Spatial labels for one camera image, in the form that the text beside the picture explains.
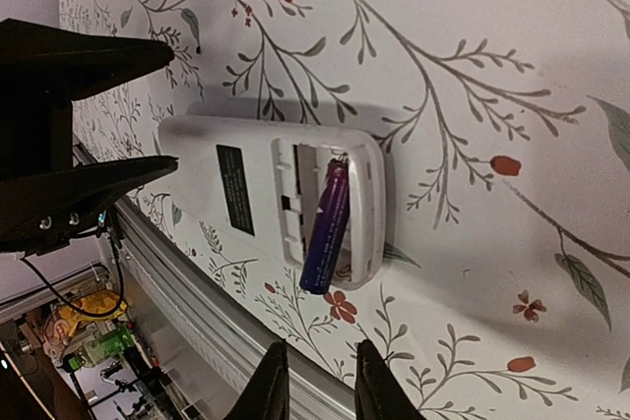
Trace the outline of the purple battery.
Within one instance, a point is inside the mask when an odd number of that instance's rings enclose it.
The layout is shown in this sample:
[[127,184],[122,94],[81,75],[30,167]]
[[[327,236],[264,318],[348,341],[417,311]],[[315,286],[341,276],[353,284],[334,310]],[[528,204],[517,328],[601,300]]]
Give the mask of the purple battery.
[[328,292],[336,270],[349,218],[349,171],[346,154],[327,165],[322,192],[299,286],[315,295]]

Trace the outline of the white remote control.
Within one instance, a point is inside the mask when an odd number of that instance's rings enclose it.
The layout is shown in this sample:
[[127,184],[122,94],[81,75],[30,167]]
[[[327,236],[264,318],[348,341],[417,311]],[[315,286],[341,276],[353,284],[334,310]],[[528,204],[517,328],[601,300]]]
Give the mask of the white remote control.
[[158,144],[177,160],[168,178],[175,206],[262,256],[302,268],[323,209],[328,164],[348,170],[348,223],[333,284],[356,289],[384,258],[383,153],[350,129],[178,115],[161,121]]

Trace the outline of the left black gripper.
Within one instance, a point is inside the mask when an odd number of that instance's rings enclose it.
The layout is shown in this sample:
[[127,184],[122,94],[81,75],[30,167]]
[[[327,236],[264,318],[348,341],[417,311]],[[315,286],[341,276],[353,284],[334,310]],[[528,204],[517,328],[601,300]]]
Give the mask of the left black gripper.
[[97,226],[128,192],[174,172],[149,156],[76,165],[73,102],[140,79],[174,59],[160,40],[1,22],[1,251],[45,255]]

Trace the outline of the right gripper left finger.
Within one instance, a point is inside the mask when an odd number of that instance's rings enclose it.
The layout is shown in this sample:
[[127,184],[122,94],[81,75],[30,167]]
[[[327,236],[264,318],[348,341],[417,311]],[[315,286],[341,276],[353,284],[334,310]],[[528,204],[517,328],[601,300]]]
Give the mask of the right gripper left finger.
[[226,420],[285,420],[290,418],[287,343],[272,343]]

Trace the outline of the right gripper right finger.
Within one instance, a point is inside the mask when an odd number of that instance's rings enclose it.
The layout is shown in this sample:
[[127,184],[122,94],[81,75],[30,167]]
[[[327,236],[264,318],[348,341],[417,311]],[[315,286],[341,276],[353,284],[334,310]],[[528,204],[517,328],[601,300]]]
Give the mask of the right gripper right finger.
[[354,407],[360,420],[425,420],[369,339],[357,345]]

